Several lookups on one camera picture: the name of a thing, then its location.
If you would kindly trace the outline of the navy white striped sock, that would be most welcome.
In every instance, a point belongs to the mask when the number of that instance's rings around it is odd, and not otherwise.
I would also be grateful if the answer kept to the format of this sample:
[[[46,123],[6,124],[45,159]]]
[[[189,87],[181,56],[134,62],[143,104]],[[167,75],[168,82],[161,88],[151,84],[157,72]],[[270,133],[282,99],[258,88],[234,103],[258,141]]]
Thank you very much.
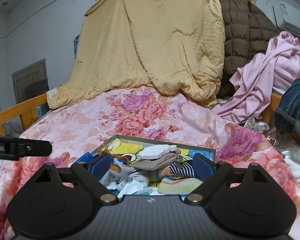
[[[192,161],[183,161],[182,163],[174,162],[169,166],[169,172],[172,176],[183,176],[186,178],[194,178],[195,171]]]

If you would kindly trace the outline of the striped pastel sock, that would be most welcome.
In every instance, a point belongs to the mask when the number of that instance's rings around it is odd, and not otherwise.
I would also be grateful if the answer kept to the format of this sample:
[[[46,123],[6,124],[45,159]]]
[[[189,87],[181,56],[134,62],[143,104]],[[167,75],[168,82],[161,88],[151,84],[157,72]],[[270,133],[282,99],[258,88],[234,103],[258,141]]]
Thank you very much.
[[[156,187],[160,194],[187,195],[203,182],[197,178],[172,174],[169,167],[149,172],[149,186]]]

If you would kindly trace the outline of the grey cat face cloth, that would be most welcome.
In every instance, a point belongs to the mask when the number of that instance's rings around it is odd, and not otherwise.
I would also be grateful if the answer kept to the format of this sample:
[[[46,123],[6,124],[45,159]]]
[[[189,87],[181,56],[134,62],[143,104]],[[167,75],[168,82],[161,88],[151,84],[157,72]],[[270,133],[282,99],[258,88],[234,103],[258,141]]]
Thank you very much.
[[[132,182],[135,179],[148,185],[149,182],[160,181],[168,176],[169,167],[174,163],[181,163],[181,161],[181,154],[174,152],[167,153],[159,159],[140,159],[130,166],[126,166],[119,162],[118,159],[115,159],[114,166],[117,168],[117,171],[110,169],[108,174],[110,175],[110,180],[117,183],[122,181]]]

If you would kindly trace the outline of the pink floral bedspread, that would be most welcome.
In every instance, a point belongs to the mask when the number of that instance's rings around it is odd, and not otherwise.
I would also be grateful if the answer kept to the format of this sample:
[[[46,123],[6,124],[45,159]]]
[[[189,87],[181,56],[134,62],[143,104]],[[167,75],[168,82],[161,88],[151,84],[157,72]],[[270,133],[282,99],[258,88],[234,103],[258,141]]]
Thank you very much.
[[[183,94],[163,96],[148,87],[112,90],[59,108],[23,133],[25,139],[49,141],[53,151],[48,158],[0,162],[0,239],[13,238],[7,204],[38,168],[47,162],[68,167],[116,134],[214,148],[217,160],[234,167],[259,163],[296,205],[290,236],[300,239],[300,189],[283,156],[266,137],[222,119]]]

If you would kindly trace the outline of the white tissue packet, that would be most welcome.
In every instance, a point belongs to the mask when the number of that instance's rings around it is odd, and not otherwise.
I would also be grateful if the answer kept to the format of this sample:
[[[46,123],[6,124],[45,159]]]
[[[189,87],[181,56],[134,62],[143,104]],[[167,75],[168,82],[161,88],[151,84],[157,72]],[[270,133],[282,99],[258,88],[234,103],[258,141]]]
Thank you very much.
[[[144,171],[134,172],[130,174],[127,179],[119,181],[115,180],[115,177],[107,172],[100,183],[110,190],[113,194],[122,198],[124,195],[134,194],[137,191],[143,190],[148,187],[150,177],[148,173]]]

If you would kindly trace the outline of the frog cartoon cloth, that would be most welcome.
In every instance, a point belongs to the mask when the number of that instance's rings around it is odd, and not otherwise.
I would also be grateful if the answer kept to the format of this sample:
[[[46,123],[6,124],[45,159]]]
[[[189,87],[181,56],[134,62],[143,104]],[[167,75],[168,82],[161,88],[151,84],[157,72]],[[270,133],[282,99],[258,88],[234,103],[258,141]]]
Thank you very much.
[[[142,146],[116,139],[77,161],[89,163],[90,174],[119,198],[125,194],[183,196],[201,184],[188,153],[175,145]]]

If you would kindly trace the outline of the grey metal tray box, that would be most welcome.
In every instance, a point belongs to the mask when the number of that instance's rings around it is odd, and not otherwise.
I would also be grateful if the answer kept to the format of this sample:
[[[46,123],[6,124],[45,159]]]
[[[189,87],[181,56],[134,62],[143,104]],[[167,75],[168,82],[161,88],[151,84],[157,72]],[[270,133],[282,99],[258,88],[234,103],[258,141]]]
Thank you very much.
[[[191,146],[175,142],[158,141],[119,134],[116,134],[104,141],[90,154],[92,157],[97,157],[99,153],[103,153],[108,150],[108,153],[111,155],[121,158],[120,162],[126,164],[128,159],[129,164],[131,165],[139,160],[137,154],[141,150],[148,146],[161,144],[176,145],[177,149],[183,156],[183,160],[191,160],[196,153],[202,154],[211,161],[216,160],[216,150],[214,148]]]

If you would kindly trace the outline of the grey door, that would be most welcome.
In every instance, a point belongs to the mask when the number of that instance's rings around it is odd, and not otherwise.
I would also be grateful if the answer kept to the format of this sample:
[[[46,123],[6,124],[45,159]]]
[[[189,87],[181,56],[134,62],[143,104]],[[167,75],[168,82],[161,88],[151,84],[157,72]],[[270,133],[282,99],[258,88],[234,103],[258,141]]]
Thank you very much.
[[[12,74],[16,103],[42,95],[49,90],[45,59]]]

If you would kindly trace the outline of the silver gold satin sheet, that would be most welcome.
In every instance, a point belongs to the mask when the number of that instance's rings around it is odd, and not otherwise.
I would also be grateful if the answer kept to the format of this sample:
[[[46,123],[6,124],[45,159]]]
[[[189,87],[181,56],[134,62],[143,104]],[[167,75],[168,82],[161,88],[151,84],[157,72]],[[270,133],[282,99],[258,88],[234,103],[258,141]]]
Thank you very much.
[[[244,123],[245,128],[262,133],[276,150],[283,156],[285,162],[291,169],[294,178],[300,189],[300,146],[293,139],[292,135],[270,128],[263,121],[257,121],[254,116],[250,116]]]

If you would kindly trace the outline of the blue denim jeans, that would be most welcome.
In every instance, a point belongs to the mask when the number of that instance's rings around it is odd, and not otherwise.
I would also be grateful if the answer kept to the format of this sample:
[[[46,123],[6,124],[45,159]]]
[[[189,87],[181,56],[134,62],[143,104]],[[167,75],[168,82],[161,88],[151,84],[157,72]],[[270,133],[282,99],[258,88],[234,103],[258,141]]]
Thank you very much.
[[[281,97],[274,113],[274,124],[277,130],[300,133],[300,79],[296,79]]]

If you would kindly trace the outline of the pink cloth pile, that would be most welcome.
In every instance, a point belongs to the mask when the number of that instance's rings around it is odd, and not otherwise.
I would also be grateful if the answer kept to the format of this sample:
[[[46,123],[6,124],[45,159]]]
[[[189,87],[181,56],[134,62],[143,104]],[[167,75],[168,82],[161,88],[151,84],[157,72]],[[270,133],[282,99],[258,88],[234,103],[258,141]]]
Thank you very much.
[[[267,50],[257,53],[230,78],[234,95],[218,103],[212,111],[236,124],[250,116],[261,119],[270,105],[273,88],[287,90],[300,78],[300,42],[287,31],[269,40]]]

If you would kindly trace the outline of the yellow quilted blanket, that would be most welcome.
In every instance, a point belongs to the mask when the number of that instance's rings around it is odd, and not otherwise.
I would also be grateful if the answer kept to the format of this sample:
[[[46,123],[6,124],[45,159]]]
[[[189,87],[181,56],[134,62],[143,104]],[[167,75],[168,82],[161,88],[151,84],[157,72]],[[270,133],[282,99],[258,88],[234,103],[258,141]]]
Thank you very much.
[[[99,0],[85,14],[70,80],[51,109],[115,88],[153,86],[211,108],[224,66],[221,0]]]

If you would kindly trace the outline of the brown puffer jacket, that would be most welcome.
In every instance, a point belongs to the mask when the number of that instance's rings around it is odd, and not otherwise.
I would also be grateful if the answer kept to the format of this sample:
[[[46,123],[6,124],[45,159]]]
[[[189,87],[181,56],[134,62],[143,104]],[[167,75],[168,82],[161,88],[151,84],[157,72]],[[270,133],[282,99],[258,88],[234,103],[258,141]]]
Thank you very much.
[[[255,54],[265,53],[271,38],[280,33],[271,20],[249,0],[221,0],[225,25],[224,68],[217,98],[233,96],[230,78]]]

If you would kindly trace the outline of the white air conditioner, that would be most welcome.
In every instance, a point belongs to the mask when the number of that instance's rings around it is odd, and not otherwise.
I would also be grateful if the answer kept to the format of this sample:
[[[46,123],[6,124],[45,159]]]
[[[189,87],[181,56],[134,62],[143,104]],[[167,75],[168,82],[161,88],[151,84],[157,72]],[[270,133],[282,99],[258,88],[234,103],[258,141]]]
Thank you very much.
[[[300,10],[285,2],[273,5],[276,26],[300,37]]]

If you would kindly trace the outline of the wooden bed rail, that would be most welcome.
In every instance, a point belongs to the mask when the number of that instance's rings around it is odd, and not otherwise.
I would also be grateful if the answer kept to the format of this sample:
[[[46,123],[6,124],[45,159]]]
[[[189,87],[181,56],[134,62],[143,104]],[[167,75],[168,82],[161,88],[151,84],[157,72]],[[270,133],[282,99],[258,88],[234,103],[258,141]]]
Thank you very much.
[[[39,119],[36,107],[45,103],[47,97],[46,94],[42,94],[0,112],[0,136],[6,135],[3,124],[16,117],[20,118],[23,129],[29,128]]]

